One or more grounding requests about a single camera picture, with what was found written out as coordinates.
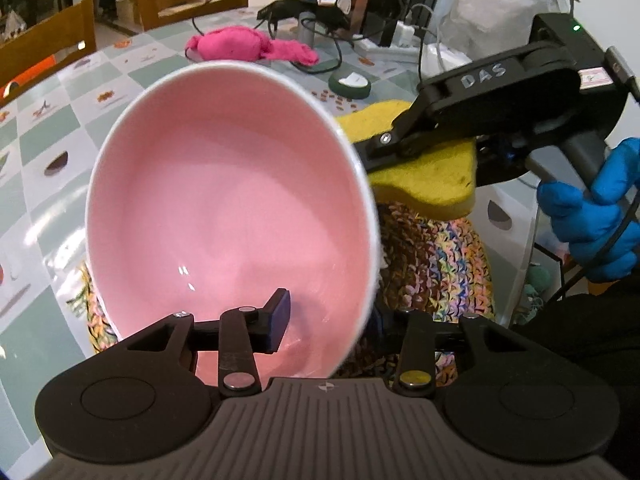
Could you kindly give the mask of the blue gloved right hand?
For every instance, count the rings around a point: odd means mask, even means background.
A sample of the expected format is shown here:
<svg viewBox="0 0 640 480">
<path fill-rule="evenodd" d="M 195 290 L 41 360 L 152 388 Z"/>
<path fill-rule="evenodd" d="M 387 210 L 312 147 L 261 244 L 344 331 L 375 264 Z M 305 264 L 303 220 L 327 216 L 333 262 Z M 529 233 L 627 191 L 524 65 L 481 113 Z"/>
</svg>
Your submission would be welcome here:
<svg viewBox="0 0 640 480">
<path fill-rule="evenodd" d="M 538 204 L 551 219 L 553 233 L 568 245 L 573 259 L 588 269 L 587 278 L 593 283 L 626 278 L 639 264 L 639 225 L 634 221 L 606 255 L 596 257 L 623 222 L 620 200 L 638 185 L 637 138 L 623 140 L 614 148 L 588 194 L 560 181 L 538 185 Z"/>
</svg>

